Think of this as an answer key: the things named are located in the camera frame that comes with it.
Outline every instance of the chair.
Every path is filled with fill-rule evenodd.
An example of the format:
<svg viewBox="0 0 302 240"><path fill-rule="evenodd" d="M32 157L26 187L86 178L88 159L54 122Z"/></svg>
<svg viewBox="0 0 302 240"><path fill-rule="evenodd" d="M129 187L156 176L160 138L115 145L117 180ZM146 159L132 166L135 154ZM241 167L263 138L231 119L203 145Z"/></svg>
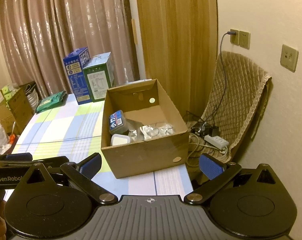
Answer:
<svg viewBox="0 0 302 240"><path fill-rule="evenodd" d="M218 56L215 67L213 86L209 101L202 115L210 125L219 127L220 137L229 142L228 152L220 153L218 150L204 148L202 151L194 152L188 158L187 169L191 180L202 173L198 168L198 157L202 152L207 152L221 162L229 162L234 157L255 115L253 135L263 116L270 85L271 76L264 69L256 65L252 60L241 54L233 52L222 52L225 74L227 77L226 93L224 92L224 71L221 57ZM216 114L219 102L221 105Z"/></svg>

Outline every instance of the table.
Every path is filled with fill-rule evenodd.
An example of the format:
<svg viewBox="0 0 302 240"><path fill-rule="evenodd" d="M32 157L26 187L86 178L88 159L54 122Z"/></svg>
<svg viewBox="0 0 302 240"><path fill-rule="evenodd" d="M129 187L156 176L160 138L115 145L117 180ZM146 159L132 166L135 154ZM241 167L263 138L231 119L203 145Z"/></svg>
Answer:
<svg viewBox="0 0 302 240"><path fill-rule="evenodd" d="M160 171L116 179L101 152L104 101L78 105L74 94L66 104L35 114L21 134L13 153L29 152L33 159L65 155L78 163L94 152L102 156L102 168L92 179L95 183L122 195L180 195L193 191L186 170L180 165ZM7 200L13 190L8 190Z"/></svg>

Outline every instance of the orange object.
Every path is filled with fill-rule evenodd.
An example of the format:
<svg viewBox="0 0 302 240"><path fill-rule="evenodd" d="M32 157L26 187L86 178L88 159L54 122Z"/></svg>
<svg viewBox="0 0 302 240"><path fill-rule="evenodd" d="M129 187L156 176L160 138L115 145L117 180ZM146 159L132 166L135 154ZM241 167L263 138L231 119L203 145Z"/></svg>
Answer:
<svg viewBox="0 0 302 240"><path fill-rule="evenodd" d="M11 134L11 135L9 136L9 143L10 143L10 144L13 144L15 138L16 138L16 135L15 135L15 134Z"/></svg>

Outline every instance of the electrical socket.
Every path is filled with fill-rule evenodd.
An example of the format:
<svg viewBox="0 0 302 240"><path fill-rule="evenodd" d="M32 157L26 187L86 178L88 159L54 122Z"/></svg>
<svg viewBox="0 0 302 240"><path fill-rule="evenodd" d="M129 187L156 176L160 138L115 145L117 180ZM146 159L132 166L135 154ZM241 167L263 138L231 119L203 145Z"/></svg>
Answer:
<svg viewBox="0 0 302 240"><path fill-rule="evenodd" d="M234 44L234 45L238 45L239 38L240 38L239 31L238 30L234 30L234 29L231 29L230 31L231 32L236 32L236 35L230 35L230 42L232 44Z"/></svg>
<svg viewBox="0 0 302 240"><path fill-rule="evenodd" d="M299 51L284 44L282 45L280 64L283 67L295 72L298 57Z"/></svg>
<svg viewBox="0 0 302 240"><path fill-rule="evenodd" d="M239 32L239 45L242 48L250 49L251 34L248 32Z"/></svg>

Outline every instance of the human hand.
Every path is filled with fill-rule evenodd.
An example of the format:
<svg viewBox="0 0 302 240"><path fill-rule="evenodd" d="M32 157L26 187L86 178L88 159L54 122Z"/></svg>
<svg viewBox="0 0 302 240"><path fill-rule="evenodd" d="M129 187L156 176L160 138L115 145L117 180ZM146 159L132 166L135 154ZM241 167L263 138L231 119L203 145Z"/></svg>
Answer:
<svg viewBox="0 0 302 240"><path fill-rule="evenodd" d="M6 240L5 233L7 231L7 226L4 221L5 203L6 202L4 200L0 203L0 240Z"/></svg>

